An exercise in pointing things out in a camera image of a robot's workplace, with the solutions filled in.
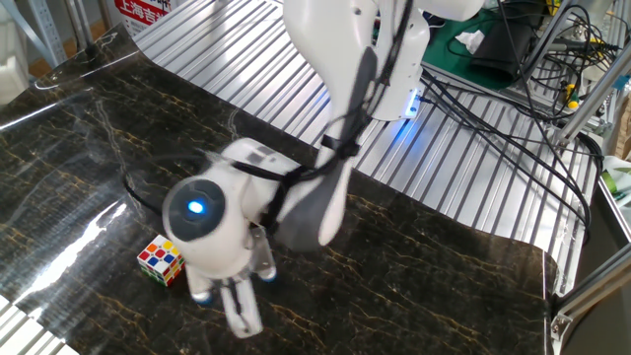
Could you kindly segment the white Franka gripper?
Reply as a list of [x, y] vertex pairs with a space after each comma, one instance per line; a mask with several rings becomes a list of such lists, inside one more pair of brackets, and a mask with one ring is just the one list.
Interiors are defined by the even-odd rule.
[[238, 273], [226, 278], [211, 278], [188, 259], [186, 279], [191, 299], [200, 306], [211, 306], [213, 291], [218, 289], [228, 326], [238, 338], [248, 338], [262, 332], [263, 326], [258, 309], [251, 276], [256, 275], [262, 281], [271, 282], [277, 276], [277, 269], [264, 228], [258, 226], [249, 229], [251, 251], [248, 264]]

